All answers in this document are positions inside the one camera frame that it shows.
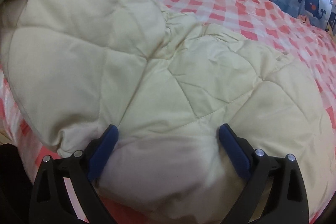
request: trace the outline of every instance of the bed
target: bed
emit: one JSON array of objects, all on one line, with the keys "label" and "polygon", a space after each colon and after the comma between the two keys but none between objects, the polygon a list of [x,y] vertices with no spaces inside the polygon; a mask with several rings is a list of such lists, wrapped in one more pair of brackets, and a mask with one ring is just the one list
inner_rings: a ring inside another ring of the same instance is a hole
[{"label": "bed", "polygon": [[[269,0],[158,0],[170,9],[194,13],[203,23],[217,23],[245,37],[288,52],[304,62],[313,74],[336,134],[336,45],[330,36],[317,27],[282,12]],[[3,127],[17,146],[25,170],[33,181],[39,163],[45,155],[59,156],[46,149],[24,121],[9,85],[0,71],[0,117]],[[78,217],[85,220],[71,184],[67,181],[70,198]],[[153,223],[136,211],[103,199],[118,223]],[[313,223],[325,208],[311,218]]]}]

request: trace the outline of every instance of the checkered tablecloth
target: checkered tablecloth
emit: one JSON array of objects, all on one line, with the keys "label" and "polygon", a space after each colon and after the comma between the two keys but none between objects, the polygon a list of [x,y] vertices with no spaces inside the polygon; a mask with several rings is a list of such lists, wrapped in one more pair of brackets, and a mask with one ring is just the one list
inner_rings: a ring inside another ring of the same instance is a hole
[{"label": "checkered tablecloth", "polygon": [[[176,12],[192,12],[201,22],[223,25],[249,39],[265,43],[282,52],[289,52],[305,62],[315,78],[336,134],[336,45],[325,31],[292,18],[268,0],[158,1]],[[18,147],[31,180],[35,178],[38,166],[45,155],[58,158],[57,154],[46,149],[32,134],[12,97],[2,70],[0,70],[0,118],[7,134]],[[67,185],[78,217],[85,220],[85,215],[68,181]],[[154,224],[130,208],[106,199],[103,201],[119,224]],[[312,223],[320,212],[311,219]]]}]

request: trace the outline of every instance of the blue whale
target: blue whale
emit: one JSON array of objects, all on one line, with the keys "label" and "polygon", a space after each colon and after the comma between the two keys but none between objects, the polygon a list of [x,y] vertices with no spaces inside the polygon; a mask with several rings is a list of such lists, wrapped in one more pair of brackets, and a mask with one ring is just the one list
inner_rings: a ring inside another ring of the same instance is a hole
[{"label": "blue whale", "polygon": [[318,20],[322,19],[323,14],[326,14],[326,10],[321,9],[320,12],[322,15],[320,15],[319,12],[319,5],[320,5],[320,0],[306,0],[304,3],[304,8],[306,11],[312,13],[314,17],[316,17]]}]

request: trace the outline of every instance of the pink fabric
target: pink fabric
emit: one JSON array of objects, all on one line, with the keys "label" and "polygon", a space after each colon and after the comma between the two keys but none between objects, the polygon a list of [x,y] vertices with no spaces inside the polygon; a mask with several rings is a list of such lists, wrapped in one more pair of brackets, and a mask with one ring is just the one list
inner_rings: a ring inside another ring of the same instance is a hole
[{"label": "pink fabric", "polygon": [[[158,0],[176,12],[193,12],[204,23],[217,23],[245,37],[286,51],[310,68],[336,134],[336,45],[328,34],[283,13],[268,0]],[[41,159],[58,155],[46,149],[33,135],[13,99],[0,70],[0,116],[4,128],[18,147],[24,167],[33,181]],[[74,193],[70,193],[78,217],[85,219]],[[119,224],[146,224],[140,213],[103,199]],[[313,223],[319,214],[311,219]]]}]

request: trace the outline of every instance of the wrinkled fabric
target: wrinkled fabric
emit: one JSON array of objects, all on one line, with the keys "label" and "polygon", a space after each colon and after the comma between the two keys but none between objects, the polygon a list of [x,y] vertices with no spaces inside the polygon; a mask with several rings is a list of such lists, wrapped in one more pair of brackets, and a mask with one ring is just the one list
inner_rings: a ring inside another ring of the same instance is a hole
[{"label": "wrinkled fabric", "polygon": [[290,54],[156,0],[12,0],[0,14],[4,74],[44,145],[69,156],[118,127],[104,196],[165,223],[220,222],[245,185],[218,143],[224,123],[297,157],[311,216],[334,189],[331,122]]}]

